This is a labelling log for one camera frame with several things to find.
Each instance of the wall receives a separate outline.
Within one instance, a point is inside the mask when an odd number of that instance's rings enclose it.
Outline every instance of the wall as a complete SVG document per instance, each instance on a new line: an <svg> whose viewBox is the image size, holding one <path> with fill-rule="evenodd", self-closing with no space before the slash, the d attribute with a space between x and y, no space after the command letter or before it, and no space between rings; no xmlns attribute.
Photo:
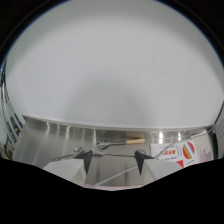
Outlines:
<svg viewBox="0 0 224 224"><path fill-rule="evenodd" d="M184 128L212 124L223 101L208 40L155 1L64 3L19 37L6 73L20 119Z"/></svg>

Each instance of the poster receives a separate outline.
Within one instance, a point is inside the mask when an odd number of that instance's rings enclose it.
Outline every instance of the poster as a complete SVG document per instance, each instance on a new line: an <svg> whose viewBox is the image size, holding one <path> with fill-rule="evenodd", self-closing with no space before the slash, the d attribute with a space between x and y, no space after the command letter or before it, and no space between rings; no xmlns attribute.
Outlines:
<svg viewBox="0 0 224 224"><path fill-rule="evenodd" d="M152 157L155 157L162 152L170 143L167 144L151 144ZM180 142L172 145L167 151L165 151L159 160L165 160L170 162L176 162L183 168L197 163L197 154L194 142L187 140L186 142Z"/></svg>

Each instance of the metal railing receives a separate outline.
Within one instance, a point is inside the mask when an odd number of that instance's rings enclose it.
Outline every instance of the metal railing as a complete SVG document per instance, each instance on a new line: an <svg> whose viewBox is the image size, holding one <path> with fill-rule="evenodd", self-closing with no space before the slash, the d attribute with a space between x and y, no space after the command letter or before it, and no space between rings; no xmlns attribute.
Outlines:
<svg viewBox="0 0 224 224"><path fill-rule="evenodd" d="M17 138L21 129L23 128L22 123L17 117L12 104L10 103L7 87L6 87L6 79L5 79L5 67L6 67L5 59L1 65L0 70L0 83L1 83L1 96L0 96L0 107L1 107L1 115L4 121L5 127L3 127L7 135L10 139L10 142L15 147Z"/></svg>

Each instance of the dark object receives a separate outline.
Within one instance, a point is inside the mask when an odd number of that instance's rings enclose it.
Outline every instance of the dark object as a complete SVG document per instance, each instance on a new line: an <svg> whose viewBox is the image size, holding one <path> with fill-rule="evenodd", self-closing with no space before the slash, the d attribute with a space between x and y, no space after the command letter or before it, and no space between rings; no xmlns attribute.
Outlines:
<svg viewBox="0 0 224 224"><path fill-rule="evenodd" d="M89 171L90 163L92 161L92 157L93 157L93 152L90 150L89 152L87 152L85 154L81 154L81 155L79 155L77 157L74 157L74 158L84 160L85 170L86 170L86 174L87 174L88 171Z"/></svg>
<svg viewBox="0 0 224 224"><path fill-rule="evenodd" d="M147 156L139 151L136 151L135 152L135 159L137 161L137 164L138 164L138 169L139 169L139 173L141 175L142 173L142 167L143 167L143 163L144 163L144 160L145 159L153 159L153 157L151 156Z"/></svg>

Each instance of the sticker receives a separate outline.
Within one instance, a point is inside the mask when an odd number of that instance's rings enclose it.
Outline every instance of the sticker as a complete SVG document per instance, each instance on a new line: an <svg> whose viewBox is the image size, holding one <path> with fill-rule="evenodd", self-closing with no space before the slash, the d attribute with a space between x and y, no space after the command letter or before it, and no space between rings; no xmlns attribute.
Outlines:
<svg viewBox="0 0 224 224"><path fill-rule="evenodd" d="M183 154L186 159L192 159L194 157L194 146L187 142L183 145Z"/></svg>

